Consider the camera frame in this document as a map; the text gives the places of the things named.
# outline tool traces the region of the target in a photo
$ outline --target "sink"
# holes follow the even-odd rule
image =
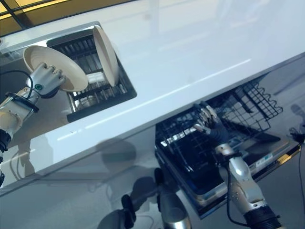
[[[44,40],[39,44],[44,44],[69,56],[84,70],[89,84],[81,92],[58,91],[51,99],[40,99],[37,104],[40,110],[33,114],[14,135],[9,148],[136,97],[136,91],[118,58],[119,83],[115,87],[111,87],[103,77],[102,63],[98,59],[92,28]],[[1,74],[9,70],[23,70],[30,73],[22,58],[23,50],[24,48],[0,53],[0,103],[6,98],[6,92],[17,93],[25,87],[25,75],[21,73]],[[91,82],[92,75],[98,80]]]

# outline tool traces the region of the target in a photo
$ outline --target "white plate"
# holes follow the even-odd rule
[[[30,46],[24,50],[23,60],[32,72],[41,62],[61,69],[62,75],[66,76],[66,82],[61,85],[63,91],[79,92],[88,86],[88,78],[80,66],[55,49],[38,45]]]
[[[113,87],[119,82],[119,66],[115,52],[107,35],[100,27],[95,26],[93,28],[93,37],[105,77],[109,84]]]

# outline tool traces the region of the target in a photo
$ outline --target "white countertop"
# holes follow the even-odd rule
[[[305,52],[303,9],[303,0],[139,0],[3,37],[0,52],[12,51],[96,21],[137,92],[134,99],[32,139],[35,171],[50,172],[98,143],[144,130]],[[52,157],[43,156],[46,148]],[[16,181],[8,166],[16,151],[4,153],[3,186]]]

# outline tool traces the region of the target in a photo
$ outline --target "dishwasher rack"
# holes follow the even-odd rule
[[[207,103],[227,128],[232,148],[269,129],[268,120],[283,111],[256,81],[234,88]],[[181,169],[190,173],[215,162],[209,137],[193,128],[197,119],[198,111],[192,107],[156,125],[157,149],[173,156]]]
[[[117,59],[119,83],[112,87],[103,76],[102,63],[96,51],[92,29],[49,40],[47,46],[74,60],[89,78],[85,90],[67,93],[72,111],[67,115],[69,122],[136,97],[136,91],[119,59]],[[91,83],[90,78],[97,80]]]

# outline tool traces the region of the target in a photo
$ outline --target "robotic arm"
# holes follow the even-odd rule
[[[228,201],[230,198],[237,206],[247,224],[235,222],[228,214],[230,221],[252,229],[283,229],[258,184],[252,179],[248,165],[229,146],[228,132],[216,112],[204,102],[196,108],[199,118],[194,128],[210,137],[215,157],[219,159],[220,175],[228,186]]]
[[[27,80],[27,86],[14,94],[6,93],[7,98],[0,104],[0,163],[3,152],[13,139],[14,134],[22,127],[32,113],[38,112],[36,103],[40,98],[52,98],[59,87],[66,81],[61,70],[55,71],[54,66],[47,67],[40,63]],[[0,186],[4,174],[0,169]]]

